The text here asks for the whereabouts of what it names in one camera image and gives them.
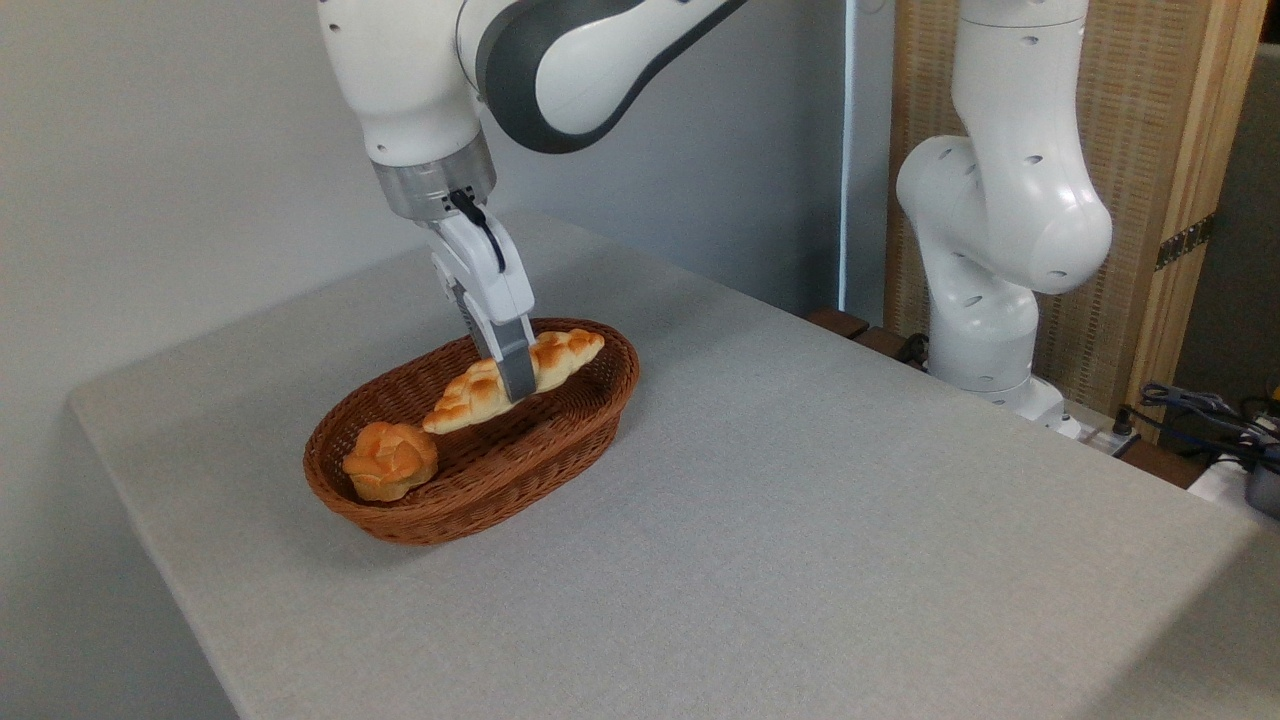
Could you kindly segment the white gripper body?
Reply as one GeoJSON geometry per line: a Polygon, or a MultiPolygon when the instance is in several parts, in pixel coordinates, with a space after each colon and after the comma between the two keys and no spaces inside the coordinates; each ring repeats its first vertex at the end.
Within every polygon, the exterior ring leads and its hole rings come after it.
{"type": "Polygon", "coordinates": [[[465,214],[429,222],[439,238],[433,252],[444,268],[447,286],[463,286],[468,309],[476,320],[507,323],[527,315],[535,300],[517,249],[506,228],[486,210],[483,222],[465,214]]]}

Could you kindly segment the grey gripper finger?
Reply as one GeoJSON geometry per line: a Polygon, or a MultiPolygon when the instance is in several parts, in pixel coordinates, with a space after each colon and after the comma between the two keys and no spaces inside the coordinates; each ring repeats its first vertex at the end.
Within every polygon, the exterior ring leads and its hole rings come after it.
{"type": "Polygon", "coordinates": [[[495,361],[507,398],[520,404],[538,392],[531,346],[535,343],[527,315],[507,323],[484,320],[486,356],[495,361]]]}
{"type": "Polygon", "coordinates": [[[451,292],[454,297],[454,304],[457,305],[460,314],[463,318],[463,323],[468,329],[470,337],[477,350],[479,357],[480,359],[492,357],[492,351],[481,331],[481,327],[477,324],[475,316],[468,309],[468,305],[466,304],[466,293],[463,286],[458,282],[453,282],[451,284],[451,292]]]}

